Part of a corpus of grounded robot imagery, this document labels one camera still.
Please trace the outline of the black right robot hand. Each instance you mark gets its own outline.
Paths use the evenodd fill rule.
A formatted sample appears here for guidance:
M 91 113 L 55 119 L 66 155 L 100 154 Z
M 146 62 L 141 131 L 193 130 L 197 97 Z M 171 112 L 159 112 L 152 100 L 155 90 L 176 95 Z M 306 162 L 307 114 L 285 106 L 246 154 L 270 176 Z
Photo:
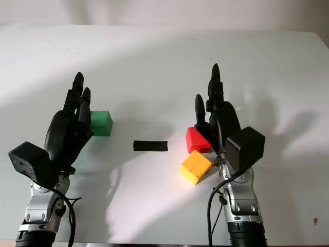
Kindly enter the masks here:
M 195 96 L 195 128 L 211 145 L 217 155 L 226 152 L 226 139 L 241 129 L 233 105 L 224 100 L 220 68 L 214 64 L 208 84 L 208 100 Z

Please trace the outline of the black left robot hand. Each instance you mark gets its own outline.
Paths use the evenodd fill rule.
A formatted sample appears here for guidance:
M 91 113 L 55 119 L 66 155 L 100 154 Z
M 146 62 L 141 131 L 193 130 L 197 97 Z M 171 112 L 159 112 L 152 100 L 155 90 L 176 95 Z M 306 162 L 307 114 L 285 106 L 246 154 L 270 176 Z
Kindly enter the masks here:
M 51 121 L 44 144 L 54 169 L 70 175 L 76 171 L 72 165 L 80 151 L 94 134 L 91 131 L 91 92 L 83 84 L 83 74 L 78 72 L 63 109 Z

